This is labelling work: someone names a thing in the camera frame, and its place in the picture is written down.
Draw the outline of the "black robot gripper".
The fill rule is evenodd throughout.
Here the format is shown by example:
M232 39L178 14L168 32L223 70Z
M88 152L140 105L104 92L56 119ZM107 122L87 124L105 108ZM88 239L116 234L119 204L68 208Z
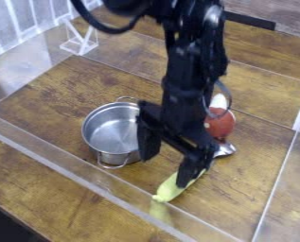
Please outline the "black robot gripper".
M210 168L218 148L212 136L203 128L210 114L214 85L184 86L166 78L162 81L162 103L138 102L136 140L139 157L144 162L159 152L160 143L167 143L183 154L176 170L175 186L184 188L199 173Z

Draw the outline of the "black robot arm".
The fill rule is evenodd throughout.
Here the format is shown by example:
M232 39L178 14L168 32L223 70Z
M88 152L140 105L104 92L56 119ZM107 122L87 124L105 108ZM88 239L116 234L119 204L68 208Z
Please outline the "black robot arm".
M227 66L223 6L219 0L104 0L104 6L134 20L148 16L163 27L162 103L138 102L136 135L142 160L156 155L162 143L183 154L175 177L183 188L210 166L218 148L203 120L211 115L211 94Z

